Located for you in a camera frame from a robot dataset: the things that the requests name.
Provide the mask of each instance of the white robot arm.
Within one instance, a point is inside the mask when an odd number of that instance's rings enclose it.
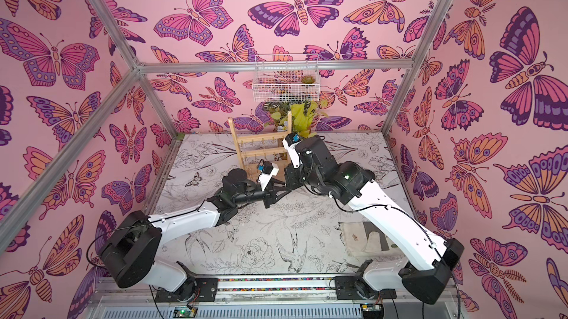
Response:
[[[434,304],[445,288],[464,247],[455,239],[435,235],[398,207],[374,181],[374,174],[354,162],[337,164],[319,136],[300,141],[289,134],[284,146],[292,161],[285,168],[285,186],[272,179],[278,168],[259,163],[259,183],[247,180],[246,172],[231,170],[223,187],[201,205],[164,215],[132,212],[117,228],[99,254],[121,288],[138,282],[158,286],[180,301],[194,293],[194,274],[181,263],[156,256],[167,242],[192,231],[226,223],[238,205],[263,201],[266,208],[299,187],[333,199],[347,212],[361,212],[404,252],[408,260],[396,263],[366,262],[359,269],[364,287],[379,291],[406,288],[421,301]]]

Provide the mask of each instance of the black cable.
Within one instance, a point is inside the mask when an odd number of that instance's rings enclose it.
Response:
[[[148,287],[150,288],[150,294],[152,294],[152,301],[154,301],[154,305],[156,306],[156,310],[158,311],[158,314],[160,315],[160,317],[162,319],[165,319],[164,316],[162,315],[162,312],[160,312],[158,305],[156,304],[156,298],[154,298],[154,292],[152,292],[152,286],[148,285]]]
[[[398,319],[398,309],[396,308],[396,303],[394,303],[394,299],[392,299],[392,298],[391,298],[391,301],[393,301],[394,311],[396,312],[396,319]]]
[[[158,219],[158,220],[151,221],[150,224],[151,224],[151,223],[161,222],[162,220],[167,220],[167,219],[174,218],[174,217],[180,217],[180,216],[188,215],[189,213],[198,212],[199,209],[201,209],[201,207],[203,206],[203,203],[205,203],[205,200],[203,200],[203,202],[201,202],[201,204],[199,205],[199,207],[197,207],[197,208],[195,208],[195,209],[193,209],[193,210],[190,210],[190,211],[188,211],[188,212],[182,213],[182,214],[180,214],[180,215],[175,215],[175,216],[169,216],[169,217],[165,217],[165,218],[160,218],[160,219]],[[125,226],[124,228],[113,229],[113,230],[107,231],[106,233],[103,233],[103,234],[99,235],[98,237],[96,237],[95,240],[93,240],[93,241],[91,242],[91,244],[89,244],[89,246],[87,247],[87,254],[85,255],[85,258],[87,259],[87,262],[88,262],[89,264],[95,266],[95,267],[102,268],[102,269],[108,271],[106,267],[99,266],[99,265],[93,263],[93,261],[89,258],[89,251],[91,250],[91,246],[93,246],[93,244],[95,244],[95,242],[96,242],[98,239],[102,238],[102,237],[105,236],[106,234],[113,233],[113,232],[115,232],[115,231],[117,231],[117,230],[138,228],[139,226],[141,226],[141,225],[132,225],[132,226]]]

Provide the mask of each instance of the wire basket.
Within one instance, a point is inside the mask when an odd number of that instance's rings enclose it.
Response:
[[[255,56],[254,78],[252,93],[255,102],[281,101],[304,102],[318,101],[320,92],[320,75],[317,54],[288,54],[312,55],[312,60],[286,61],[275,67],[271,62],[260,61],[259,57],[277,54],[258,54]],[[302,83],[305,76],[311,76],[314,83]]]

